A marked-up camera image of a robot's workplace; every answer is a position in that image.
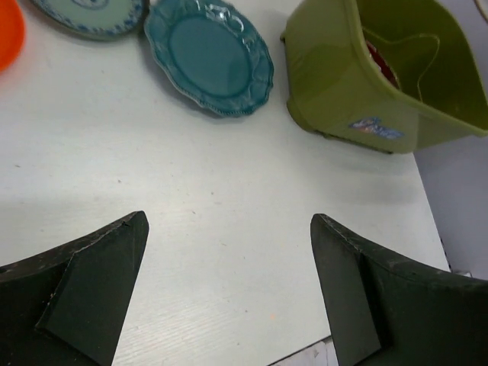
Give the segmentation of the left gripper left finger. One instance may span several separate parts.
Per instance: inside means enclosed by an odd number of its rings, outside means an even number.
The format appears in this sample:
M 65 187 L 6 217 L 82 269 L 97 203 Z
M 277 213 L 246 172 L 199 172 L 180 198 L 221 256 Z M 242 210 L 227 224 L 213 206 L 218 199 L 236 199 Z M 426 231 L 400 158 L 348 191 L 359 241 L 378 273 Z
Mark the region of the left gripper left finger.
M 1 268 L 3 365 L 110 365 L 149 223 L 134 211 Z

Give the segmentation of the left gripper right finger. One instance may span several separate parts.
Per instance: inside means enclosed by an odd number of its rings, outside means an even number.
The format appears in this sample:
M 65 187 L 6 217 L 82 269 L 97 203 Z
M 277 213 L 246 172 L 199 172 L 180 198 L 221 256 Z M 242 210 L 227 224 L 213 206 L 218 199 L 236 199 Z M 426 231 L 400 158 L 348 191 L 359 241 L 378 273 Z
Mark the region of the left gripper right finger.
M 424 265 L 323 213 L 310 223 L 340 365 L 485 365 L 487 282 Z

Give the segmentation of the dark red rimmed plate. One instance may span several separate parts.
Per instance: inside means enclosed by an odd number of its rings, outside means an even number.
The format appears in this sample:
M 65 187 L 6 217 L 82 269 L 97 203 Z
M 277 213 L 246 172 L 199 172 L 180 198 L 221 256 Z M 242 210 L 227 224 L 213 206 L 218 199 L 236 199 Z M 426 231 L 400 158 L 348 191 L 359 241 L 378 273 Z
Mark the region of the dark red rimmed plate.
M 368 48 L 369 57 L 375 63 L 378 70 L 394 88 L 400 90 L 400 81 L 397 74 L 389 64 L 388 59 L 384 56 L 384 54 L 388 52 L 388 45 L 384 41 L 375 40 L 372 42 L 368 38 L 364 41 Z

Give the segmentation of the orange plate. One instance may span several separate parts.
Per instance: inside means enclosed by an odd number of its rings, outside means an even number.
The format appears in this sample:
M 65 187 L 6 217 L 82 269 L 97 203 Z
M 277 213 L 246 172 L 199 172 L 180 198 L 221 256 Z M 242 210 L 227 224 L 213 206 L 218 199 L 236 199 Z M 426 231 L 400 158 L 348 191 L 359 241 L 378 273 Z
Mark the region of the orange plate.
M 0 69 L 5 71 L 19 57 L 25 40 L 25 21 L 15 0 L 1 0 Z

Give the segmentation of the teal scalloped plate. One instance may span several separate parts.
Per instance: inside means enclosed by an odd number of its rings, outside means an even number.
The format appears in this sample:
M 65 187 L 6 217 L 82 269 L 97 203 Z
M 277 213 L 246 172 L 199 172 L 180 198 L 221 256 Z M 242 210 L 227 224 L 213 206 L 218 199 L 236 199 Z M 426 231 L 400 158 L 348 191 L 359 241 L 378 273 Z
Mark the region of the teal scalloped plate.
M 144 24 L 152 57 L 199 107 L 253 114 L 269 99 L 274 65 L 252 22 L 225 1 L 159 1 Z

